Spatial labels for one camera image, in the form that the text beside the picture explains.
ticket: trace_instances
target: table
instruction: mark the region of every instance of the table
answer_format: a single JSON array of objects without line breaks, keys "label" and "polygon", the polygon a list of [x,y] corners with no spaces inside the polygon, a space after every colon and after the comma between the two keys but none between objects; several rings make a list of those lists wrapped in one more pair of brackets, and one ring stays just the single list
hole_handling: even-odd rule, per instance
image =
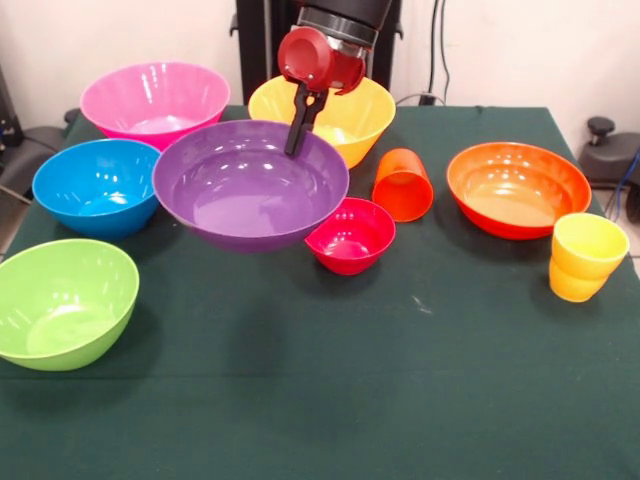
[{"label": "table", "polygon": [[[68,143],[98,136],[80,118]],[[548,238],[473,227],[445,167],[490,140],[570,157],[546,109],[399,109],[350,194],[368,196],[380,156],[405,146],[436,202],[358,277],[325,271],[303,245],[216,250],[160,210],[118,243],[141,289],[102,359],[59,374],[0,362],[3,477],[640,478],[631,262],[573,305],[548,288]],[[9,255],[70,236],[34,205]]]}]

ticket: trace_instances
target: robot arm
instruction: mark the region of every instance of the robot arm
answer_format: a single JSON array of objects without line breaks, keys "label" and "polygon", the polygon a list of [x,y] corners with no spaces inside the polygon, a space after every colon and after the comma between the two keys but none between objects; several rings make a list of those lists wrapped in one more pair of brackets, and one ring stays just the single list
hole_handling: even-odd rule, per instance
[{"label": "robot arm", "polygon": [[285,153],[296,156],[306,131],[327,101],[329,88],[344,95],[364,77],[392,0],[304,0],[297,25],[278,50],[282,75],[298,88]]}]

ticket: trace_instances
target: orange bowl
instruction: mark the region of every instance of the orange bowl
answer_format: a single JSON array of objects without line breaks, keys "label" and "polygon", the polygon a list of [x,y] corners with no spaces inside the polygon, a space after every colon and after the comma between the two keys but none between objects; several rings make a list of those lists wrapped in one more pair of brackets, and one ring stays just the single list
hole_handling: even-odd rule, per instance
[{"label": "orange bowl", "polygon": [[469,220],[509,240],[551,235],[556,220],[591,204],[591,187],[578,167],[521,143],[484,143],[460,152],[449,163],[447,183]]}]

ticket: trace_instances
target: small red bowl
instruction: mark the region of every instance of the small red bowl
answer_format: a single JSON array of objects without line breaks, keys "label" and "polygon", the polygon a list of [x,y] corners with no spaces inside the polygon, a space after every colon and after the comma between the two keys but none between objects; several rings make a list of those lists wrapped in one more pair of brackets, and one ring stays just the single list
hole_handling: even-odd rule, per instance
[{"label": "small red bowl", "polygon": [[396,224],[382,208],[346,197],[306,239],[320,263],[339,275],[357,275],[371,267],[396,236]]},{"label": "small red bowl", "polygon": [[469,220],[509,240],[551,235],[556,220],[591,204],[591,187],[577,166],[521,143],[484,143],[460,152],[449,163],[447,183]]}]

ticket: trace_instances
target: yellow bowl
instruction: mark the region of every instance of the yellow bowl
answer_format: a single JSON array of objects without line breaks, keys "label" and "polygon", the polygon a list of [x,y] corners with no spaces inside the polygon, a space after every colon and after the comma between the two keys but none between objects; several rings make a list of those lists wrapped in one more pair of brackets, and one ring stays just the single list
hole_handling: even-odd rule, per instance
[{"label": "yellow bowl", "polygon": [[[262,84],[249,99],[253,120],[291,124],[295,114],[296,85],[279,76]],[[362,161],[396,115],[391,94],[381,85],[363,78],[346,95],[331,90],[327,104],[316,117],[313,133],[329,142],[353,168]]]}]

